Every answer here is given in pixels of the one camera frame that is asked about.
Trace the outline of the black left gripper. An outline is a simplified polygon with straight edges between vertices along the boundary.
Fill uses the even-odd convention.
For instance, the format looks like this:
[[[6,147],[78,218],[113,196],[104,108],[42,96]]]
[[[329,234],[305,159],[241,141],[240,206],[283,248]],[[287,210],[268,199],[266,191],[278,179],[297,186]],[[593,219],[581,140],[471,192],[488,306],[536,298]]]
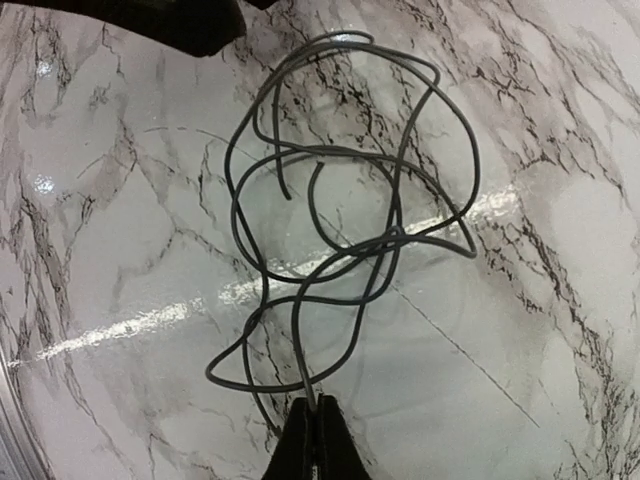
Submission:
[[[107,23],[191,56],[213,56],[246,33],[235,1],[105,1]]]

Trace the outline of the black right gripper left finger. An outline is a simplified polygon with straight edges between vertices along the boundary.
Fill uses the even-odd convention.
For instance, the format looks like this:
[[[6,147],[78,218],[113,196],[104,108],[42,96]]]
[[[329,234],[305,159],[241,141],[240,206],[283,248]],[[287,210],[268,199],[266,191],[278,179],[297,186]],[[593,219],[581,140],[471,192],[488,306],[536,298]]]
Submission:
[[[311,480],[314,450],[315,415],[305,398],[296,398],[263,480]]]

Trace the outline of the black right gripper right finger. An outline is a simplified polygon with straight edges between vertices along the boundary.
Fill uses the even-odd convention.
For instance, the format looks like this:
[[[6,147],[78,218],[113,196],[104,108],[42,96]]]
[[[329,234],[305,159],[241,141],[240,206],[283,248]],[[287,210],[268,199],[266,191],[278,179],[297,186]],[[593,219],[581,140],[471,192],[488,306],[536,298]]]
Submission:
[[[339,404],[330,395],[318,400],[317,466],[320,479],[370,480]]]

